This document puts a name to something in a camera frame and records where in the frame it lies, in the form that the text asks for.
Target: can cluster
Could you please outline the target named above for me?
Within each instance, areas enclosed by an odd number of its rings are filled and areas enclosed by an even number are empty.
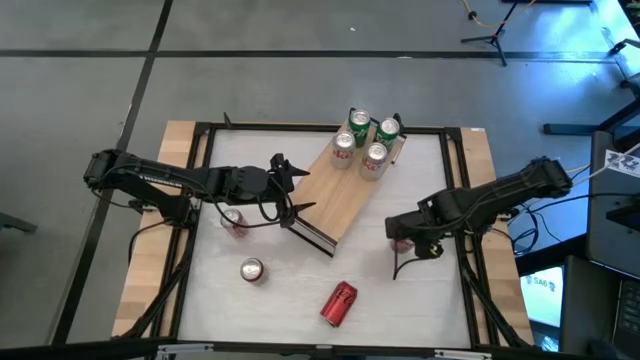
[[[349,126],[346,131],[340,131],[333,137],[333,156],[331,163],[335,168],[346,169],[351,167],[357,148],[365,146],[369,134],[371,117],[364,110],[352,111],[349,115]],[[384,163],[393,149],[400,123],[394,118],[386,118],[376,129],[373,141],[366,145],[360,176],[365,180],[377,180],[382,176]]]

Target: white sticker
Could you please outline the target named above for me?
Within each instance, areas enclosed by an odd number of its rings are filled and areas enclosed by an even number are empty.
[[[622,153],[607,150],[605,165],[611,164],[620,156],[624,156],[624,158],[609,166],[609,169],[640,178],[640,158],[635,156],[622,155]]]

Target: soda can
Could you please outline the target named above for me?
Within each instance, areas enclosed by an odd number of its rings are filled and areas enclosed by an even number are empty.
[[[396,141],[396,137],[398,137],[399,132],[400,123],[398,120],[394,118],[386,118],[382,123],[380,123],[380,126],[378,126],[373,141],[384,145],[387,148],[387,152],[391,152],[391,149],[393,149],[393,143]]]
[[[356,147],[360,148],[364,145],[369,133],[369,124],[371,118],[369,113],[364,110],[354,110],[349,116],[349,132],[356,138]]]
[[[356,150],[355,137],[347,132],[339,132],[333,137],[333,157],[331,164],[338,169],[348,168],[353,162],[353,155]]]
[[[380,143],[371,143],[362,157],[360,176],[365,180],[377,180],[382,176],[384,162],[387,160],[387,148]]]
[[[416,244],[414,244],[413,241],[409,239],[389,241],[389,247],[391,248],[391,250],[397,252],[398,254],[404,254],[413,249],[415,246]]]
[[[240,276],[246,282],[250,282],[253,285],[260,285],[267,279],[267,271],[262,261],[256,258],[249,258],[242,262],[240,266]]]
[[[338,327],[342,324],[342,320],[347,316],[347,312],[351,309],[351,305],[356,301],[358,296],[358,289],[347,284],[346,281],[341,281],[336,289],[333,290],[333,294],[324,304],[320,316],[333,327]]]
[[[242,216],[239,210],[227,209],[223,212],[223,214],[234,223],[247,225],[247,221],[244,219],[244,216]],[[249,229],[230,223],[224,217],[220,217],[220,225],[222,225],[222,227],[225,228],[225,230],[227,230],[227,232],[236,239],[244,237],[249,233]]]

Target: tripod stand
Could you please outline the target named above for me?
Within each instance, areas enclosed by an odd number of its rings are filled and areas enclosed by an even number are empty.
[[[511,16],[511,13],[513,13],[513,10],[516,8],[516,5],[518,5],[517,2],[514,2],[513,5],[511,5],[511,8],[509,9],[507,16],[504,17],[504,20],[502,20],[500,27],[498,27],[498,30],[496,30],[496,32],[493,35],[480,36],[475,38],[466,38],[466,39],[460,40],[460,42],[461,43],[468,43],[473,41],[486,42],[487,44],[495,47],[498,50],[498,54],[500,55],[500,60],[502,60],[502,66],[507,66],[507,59],[504,57],[504,52],[502,51],[502,47],[500,46],[499,38],[500,38],[500,35],[502,35],[505,32],[505,30],[503,30],[502,28],[504,28],[504,26],[506,25],[507,21],[509,20],[509,17]],[[473,20],[473,18],[475,18],[476,16],[478,16],[478,14],[475,11],[470,12],[469,20]]]

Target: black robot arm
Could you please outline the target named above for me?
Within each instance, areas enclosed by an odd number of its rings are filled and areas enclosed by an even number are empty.
[[[442,254],[440,239],[456,231],[484,233],[498,214],[532,198],[565,196],[572,182],[562,166],[546,157],[524,169],[475,187],[437,192],[420,202],[418,210],[385,219],[389,239],[411,239],[420,258]]]
[[[291,165],[282,154],[275,154],[270,165],[269,170],[255,166],[184,169],[112,149],[93,154],[84,181],[92,191],[119,189],[136,198],[132,203],[137,206],[157,207],[173,226],[191,225],[190,198],[194,197],[229,205],[274,202],[278,215],[268,220],[289,227],[298,211],[313,205],[293,205],[288,195],[294,190],[293,177],[309,173]],[[188,196],[169,195],[151,183],[186,188]]]

